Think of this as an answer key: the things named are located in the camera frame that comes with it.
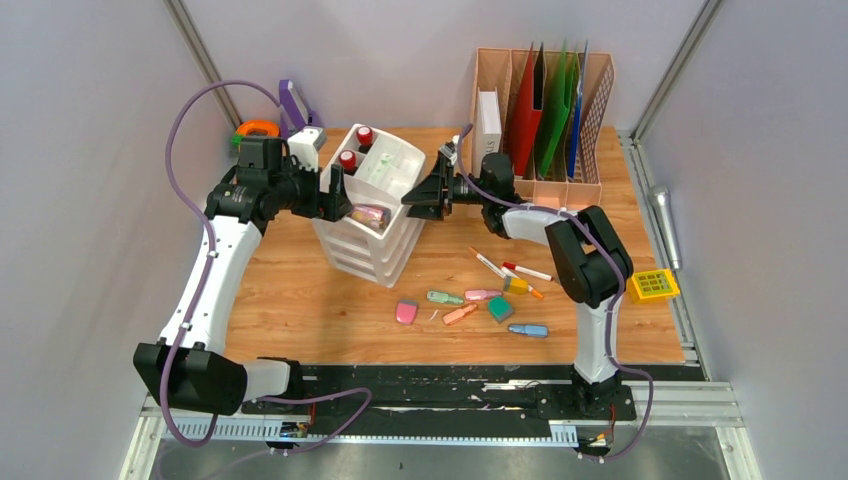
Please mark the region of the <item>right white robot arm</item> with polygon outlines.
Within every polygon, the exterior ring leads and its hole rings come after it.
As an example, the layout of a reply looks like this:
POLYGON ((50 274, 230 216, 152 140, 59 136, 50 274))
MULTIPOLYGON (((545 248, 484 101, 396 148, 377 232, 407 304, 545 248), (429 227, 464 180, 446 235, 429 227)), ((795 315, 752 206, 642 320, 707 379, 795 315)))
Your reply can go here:
POLYGON ((402 198, 409 216, 441 220, 456 204, 475 204, 491 233, 549 248, 557 281, 577 309, 571 403, 584 417, 598 416, 621 384, 618 316, 634 271, 609 218, 596 205, 570 213, 523 199, 505 154, 486 155, 478 176, 457 173, 455 165, 451 157, 439 155, 428 176, 402 198))

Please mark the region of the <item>red folder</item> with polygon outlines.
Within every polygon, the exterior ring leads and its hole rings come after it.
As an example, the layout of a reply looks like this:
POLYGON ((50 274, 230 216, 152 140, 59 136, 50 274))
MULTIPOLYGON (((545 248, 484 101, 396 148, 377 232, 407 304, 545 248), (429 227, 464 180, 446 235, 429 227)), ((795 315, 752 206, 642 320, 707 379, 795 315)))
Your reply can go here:
POLYGON ((523 178, 528 170, 530 156, 541 122, 546 80, 544 44, 531 47, 524 58, 520 82, 508 123, 508 153, 513 171, 523 178))

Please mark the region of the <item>green folder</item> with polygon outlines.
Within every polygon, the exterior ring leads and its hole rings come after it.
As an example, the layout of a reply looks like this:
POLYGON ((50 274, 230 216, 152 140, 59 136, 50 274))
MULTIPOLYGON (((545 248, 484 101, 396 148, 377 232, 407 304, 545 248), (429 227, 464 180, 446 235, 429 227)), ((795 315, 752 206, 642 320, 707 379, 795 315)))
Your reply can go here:
POLYGON ((545 54, 544 104, 534 144, 536 180, 563 181, 566 175, 565 144, 570 136, 576 76, 579 67, 574 51, 563 48, 545 54))

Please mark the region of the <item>white plastic drawer unit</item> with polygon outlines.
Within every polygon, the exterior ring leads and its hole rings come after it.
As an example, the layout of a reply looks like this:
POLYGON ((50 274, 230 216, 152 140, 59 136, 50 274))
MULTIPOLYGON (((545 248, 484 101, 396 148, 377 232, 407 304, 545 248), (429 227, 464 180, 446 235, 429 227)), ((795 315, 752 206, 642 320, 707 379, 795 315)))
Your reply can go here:
POLYGON ((356 169, 343 180, 353 211, 337 222, 315 220, 313 227, 333 267, 391 288, 424 227, 408 215, 402 198, 423 178, 426 154, 387 131, 356 123, 328 165, 350 158, 356 169))

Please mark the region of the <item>red black stamp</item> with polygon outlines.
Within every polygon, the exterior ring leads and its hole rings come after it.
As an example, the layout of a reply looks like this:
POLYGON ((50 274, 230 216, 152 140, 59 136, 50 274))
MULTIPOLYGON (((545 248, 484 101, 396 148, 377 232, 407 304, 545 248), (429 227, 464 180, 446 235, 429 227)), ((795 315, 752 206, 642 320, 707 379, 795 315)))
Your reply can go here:
POLYGON ((354 175, 358 168, 359 158, 356 151, 344 149, 337 156, 337 162, 346 174, 354 175))

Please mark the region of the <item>pink plastic file organizer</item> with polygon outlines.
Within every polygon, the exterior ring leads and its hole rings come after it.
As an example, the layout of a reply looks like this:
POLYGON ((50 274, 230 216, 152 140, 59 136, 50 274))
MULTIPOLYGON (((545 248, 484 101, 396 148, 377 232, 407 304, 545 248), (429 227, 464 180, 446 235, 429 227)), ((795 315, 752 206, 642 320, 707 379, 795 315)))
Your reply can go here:
POLYGON ((615 85, 613 57, 583 45, 546 50, 485 48, 476 51, 472 82, 472 132, 462 160, 477 174, 486 146, 478 104, 482 92, 498 98, 499 151, 519 145, 516 188, 531 201, 578 210, 600 202, 597 144, 615 85))

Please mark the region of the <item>white hardcover book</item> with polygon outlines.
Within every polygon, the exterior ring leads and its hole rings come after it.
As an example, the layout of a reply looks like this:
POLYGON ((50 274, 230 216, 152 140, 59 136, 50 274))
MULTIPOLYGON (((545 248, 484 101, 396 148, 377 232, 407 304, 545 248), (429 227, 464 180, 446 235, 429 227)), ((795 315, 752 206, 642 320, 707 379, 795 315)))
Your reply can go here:
POLYGON ((497 90, 478 90, 472 129, 472 173, 479 176, 483 159, 501 149, 501 118, 497 90))

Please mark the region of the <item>pink highlighter pack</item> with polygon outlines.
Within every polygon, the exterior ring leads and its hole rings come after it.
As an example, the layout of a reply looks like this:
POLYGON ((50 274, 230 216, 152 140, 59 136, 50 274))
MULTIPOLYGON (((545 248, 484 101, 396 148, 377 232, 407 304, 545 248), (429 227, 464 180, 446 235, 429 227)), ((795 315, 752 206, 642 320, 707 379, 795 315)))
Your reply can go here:
POLYGON ((355 204, 349 217, 375 232, 383 232, 391 222, 392 210, 379 204, 355 204))

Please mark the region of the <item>blue folder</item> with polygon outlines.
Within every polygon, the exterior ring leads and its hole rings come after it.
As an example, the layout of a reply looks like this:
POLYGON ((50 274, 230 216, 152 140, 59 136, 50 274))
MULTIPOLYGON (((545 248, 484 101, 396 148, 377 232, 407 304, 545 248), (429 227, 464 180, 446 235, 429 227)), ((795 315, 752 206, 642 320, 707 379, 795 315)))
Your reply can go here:
POLYGON ((577 153, 578 153, 578 144, 579 144, 579 132, 580 132, 580 124, 581 124, 581 110, 582 110, 582 102, 583 102, 583 93, 584 93, 584 79, 586 74, 586 63, 588 56, 588 41, 584 42, 583 50, 580 54, 576 54, 576 60, 578 61, 577 66, 579 67, 577 71, 575 83, 575 95, 573 102, 573 118, 572 118, 572 126, 570 128, 570 136, 569 143, 567 145, 567 157, 566 157, 566 174, 569 180, 573 180, 575 178, 576 171, 576 162, 577 162, 577 153))

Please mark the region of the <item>red round stamp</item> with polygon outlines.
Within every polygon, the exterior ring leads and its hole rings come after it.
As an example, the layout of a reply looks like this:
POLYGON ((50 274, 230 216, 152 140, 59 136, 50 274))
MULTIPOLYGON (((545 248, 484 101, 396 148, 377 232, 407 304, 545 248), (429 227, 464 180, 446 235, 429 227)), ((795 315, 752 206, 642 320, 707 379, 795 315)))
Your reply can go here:
POLYGON ((374 144, 374 131, 369 126, 362 125, 356 129, 355 136, 358 142, 357 150, 360 153, 367 154, 374 144))

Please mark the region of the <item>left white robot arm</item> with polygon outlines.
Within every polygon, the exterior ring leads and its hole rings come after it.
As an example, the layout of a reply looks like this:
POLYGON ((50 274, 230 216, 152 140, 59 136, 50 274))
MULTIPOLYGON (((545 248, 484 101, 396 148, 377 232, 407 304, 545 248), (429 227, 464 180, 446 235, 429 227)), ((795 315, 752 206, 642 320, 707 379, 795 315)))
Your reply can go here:
POLYGON ((240 364, 224 357, 236 295, 268 224, 282 211, 336 222, 352 204, 344 170, 319 166, 326 141, 319 128, 288 139, 247 136, 237 162, 199 210, 203 236, 184 293, 159 338, 141 343, 133 365, 160 405, 232 415, 267 396, 283 413, 298 411, 306 386, 297 362, 265 357, 240 364))

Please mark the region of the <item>pink mini highlighter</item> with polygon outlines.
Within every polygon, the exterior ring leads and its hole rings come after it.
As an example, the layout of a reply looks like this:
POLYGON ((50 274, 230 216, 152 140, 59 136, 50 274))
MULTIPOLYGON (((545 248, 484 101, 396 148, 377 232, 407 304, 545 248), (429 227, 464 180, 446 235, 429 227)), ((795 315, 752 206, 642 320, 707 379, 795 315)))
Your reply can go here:
POLYGON ((471 289, 464 292, 464 298, 468 302, 485 301, 502 295, 501 290, 495 289, 471 289))

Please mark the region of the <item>green mini highlighter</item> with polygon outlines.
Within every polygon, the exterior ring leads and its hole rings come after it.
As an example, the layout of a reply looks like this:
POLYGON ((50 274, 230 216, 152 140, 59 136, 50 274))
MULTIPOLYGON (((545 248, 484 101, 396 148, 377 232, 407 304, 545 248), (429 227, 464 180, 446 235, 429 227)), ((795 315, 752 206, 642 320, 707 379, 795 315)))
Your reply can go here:
POLYGON ((426 293, 426 299, 429 302, 442 304, 442 305, 463 305, 465 303, 465 299, 461 296, 452 295, 443 291, 436 290, 428 290, 426 293))

